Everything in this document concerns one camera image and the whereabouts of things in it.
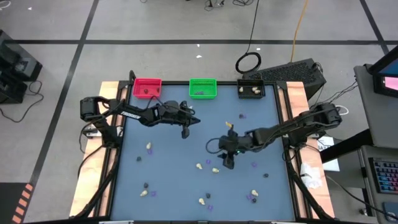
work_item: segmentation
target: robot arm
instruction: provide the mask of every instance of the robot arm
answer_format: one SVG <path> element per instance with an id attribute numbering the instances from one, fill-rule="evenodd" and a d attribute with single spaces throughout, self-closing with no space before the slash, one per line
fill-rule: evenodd
<path id="1" fill-rule="evenodd" d="M 244 136 L 238 136 L 233 131 L 233 125 L 227 136 L 222 136 L 218 147 L 225 150 L 218 157 L 223 159 L 223 165 L 234 168 L 234 156 L 246 151 L 259 152 L 273 143 L 275 139 L 288 135 L 289 143 L 293 147 L 302 147 L 311 134 L 337 127 L 341 123 L 338 110 L 331 103 L 314 107 L 312 110 L 300 113 L 294 119 L 271 128 L 257 128 L 246 131 Z"/>
<path id="2" fill-rule="evenodd" d="M 108 110 L 100 113 L 98 103 L 108 106 Z M 195 111 L 188 108 L 187 102 L 183 101 L 178 105 L 176 101 L 157 103 L 155 106 L 140 109 L 128 105 L 124 100 L 109 100 L 100 96 L 86 97 L 80 100 L 80 118 L 83 121 L 91 122 L 101 132 L 105 145 L 119 146 L 121 138 L 117 136 L 116 127 L 106 122 L 106 117 L 113 114 L 120 114 L 128 118 L 138 120 L 142 125 L 152 127 L 156 124 L 177 124 L 182 126 L 182 138 L 189 136 L 188 127 L 197 124 L 200 120 L 193 115 Z"/>

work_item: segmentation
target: gray floor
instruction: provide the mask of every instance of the gray floor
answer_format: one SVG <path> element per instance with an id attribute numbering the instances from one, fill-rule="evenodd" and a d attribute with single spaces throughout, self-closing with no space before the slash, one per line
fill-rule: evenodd
<path id="1" fill-rule="evenodd" d="M 97 0 L 12 0 L 0 11 L 0 29 L 19 40 L 79 40 L 93 2 Z M 292 40 L 304 0 L 262 0 L 259 4 L 253 39 Z M 385 40 L 398 40 L 398 2 L 368 0 L 369 9 Z M 203 10 L 204 0 L 100 0 L 88 31 L 88 40 L 247 40 L 255 4 L 246 7 L 226 0 L 224 8 Z M 377 40 L 359 0 L 309 1 L 298 32 L 298 40 Z M 70 65 L 79 49 L 76 42 L 57 45 L 25 44 L 23 47 L 43 63 L 39 76 L 45 99 L 32 108 L 26 119 L 14 124 L 0 117 L 0 182 L 28 182 L 44 143 L 54 109 Z M 188 80 L 215 77 L 235 80 L 235 61 L 246 44 L 85 44 L 63 105 L 44 166 L 29 206 L 26 222 L 67 218 L 76 186 L 76 172 L 82 160 L 78 133 L 79 100 L 97 95 L 102 81 L 125 80 L 133 69 L 138 77 Z M 252 45 L 262 56 L 262 68 L 287 63 L 291 45 Z M 298 45 L 294 60 L 313 58 L 320 62 L 328 83 L 320 100 L 354 82 L 353 67 L 374 63 L 383 56 L 380 45 Z M 241 69 L 255 62 L 245 60 Z M 27 96 L 21 105 L 1 106 L 19 118 L 35 100 Z M 350 113 L 340 127 L 329 131 L 344 139 L 367 128 L 358 90 L 345 94 L 336 104 Z M 361 207 L 333 184 L 332 202 L 337 217 L 363 221 Z"/>

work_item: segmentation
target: blue tabletop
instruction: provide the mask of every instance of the blue tabletop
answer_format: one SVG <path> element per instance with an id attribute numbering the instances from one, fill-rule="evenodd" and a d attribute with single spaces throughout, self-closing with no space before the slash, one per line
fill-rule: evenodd
<path id="1" fill-rule="evenodd" d="M 266 86 L 266 97 L 260 100 L 240 100 L 236 86 L 223 85 L 218 86 L 214 100 L 193 100 L 188 85 L 164 85 L 160 99 L 186 100 L 201 123 L 190 126 L 190 136 L 182 139 L 180 126 L 148 128 L 127 119 L 111 220 L 294 220 L 280 139 L 261 152 L 236 156 L 233 170 L 205 150 L 209 139 L 227 134 L 226 121 L 234 124 L 239 135 L 278 124 L 272 86 Z M 130 100 L 140 108 L 147 102 L 134 96 Z M 146 149 L 148 142 L 152 154 Z M 217 150 L 217 145 L 214 141 L 210 148 Z M 220 170 L 218 174 L 212 173 L 214 167 Z M 140 197 L 144 183 L 149 185 L 148 195 Z M 256 203 L 248 199 L 253 189 L 259 193 Z M 199 204 L 199 198 L 206 205 Z"/>

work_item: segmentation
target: green bin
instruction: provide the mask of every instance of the green bin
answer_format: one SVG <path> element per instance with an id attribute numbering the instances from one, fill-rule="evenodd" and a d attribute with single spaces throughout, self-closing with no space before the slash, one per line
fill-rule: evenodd
<path id="1" fill-rule="evenodd" d="M 214 99 L 217 96 L 217 80 L 215 78 L 191 78 L 189 80 L 189 96 L 192 99 Z"/>

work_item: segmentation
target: wooden table frame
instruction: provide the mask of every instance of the wooden table frame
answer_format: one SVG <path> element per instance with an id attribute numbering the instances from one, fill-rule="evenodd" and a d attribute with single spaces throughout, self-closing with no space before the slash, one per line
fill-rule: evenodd
<path id="1" fill-rule="evenodd" d="M 128 82 L 125 81 L 103 82 L 99 95 L 105 98 L 117 98 L 120 100 L 126 99 L 127 93 L 131 92 L 131 87 L 125 88 L 127 84 Z M 301 112 L 308 110 L 307 97 L 305 96 L 303 83 L 283 82 L 279 83 L 279 85 L 283 87 L 279 88 L 276 92 L 279 94 L 279 99 L 277 99 L 276 102 L 280 102 L 281 115 L 284 120 L 295 117 Z M 101 104 L 99 105 L 99 108 L 101 112 L 106 110 L 106 108 L 104 108 Z M 107 118 L 107 120 L 108 123 L 112 125 L 124 124 L 124 118 L 122 116 L 110 116 Z M 85 157 L 97 149 L 101 144 L 101 138 L 89 139 L 86 145 Z M 314 139 L 308 139 L 307 144 L 317 148 L 317 141 Z M 115 155 L 115 149 L 102 148 L 86 161 L 80 172 L 80 178 L 78 179 L 76 186 L 75 196 L 73 198 L 73 203 L 70 210 L 70 216 L 79 213 L 92 198 L 93 194 L 98 189 L 100 182 L 103 181 L 103 179 L 106 177 L 106 174 L 111 169 Z M 331 205 L 328 186 L 326 184 L 325 173 L 323 171 L 319 152 L 310 149 L 309 147 L 301 149 L 299 156 L 297 156 L 296 160 L 292 161 L 296 171 L 299 170 L 297 164 L 300 164 L 301 162 L 305 162 L 312 167 L 319 168 L 322 186 L 317 189 L 309 189 L 309 191 L 318 204 L 324 209 L 324 211 L 326 211 L 331 217 L 334 217 L 333 207 Z M 293 203 L 298 205 L 295 211 L 296 219 L 317 218 L 317 215 L 314 211 L 310 212 L 311 209 L 306 200 L 304 200 L 300 189 L 295 185 L 294 182 L 290 182 L 290 184 L 293 194 L 296 195 L 295 198 L 292 198 Z M 91 211 L 91 217 L 107 216 L 110 214 L 111 206 L 108 205 L 111 203 L 110 199 L 112 198 L 112 193 L 114 190 L 111 190 L 111 188 L 113 187 L 114 183 L 112 182 L 107 186 L 102 199 L 96 204 L 96 208 Z"/>

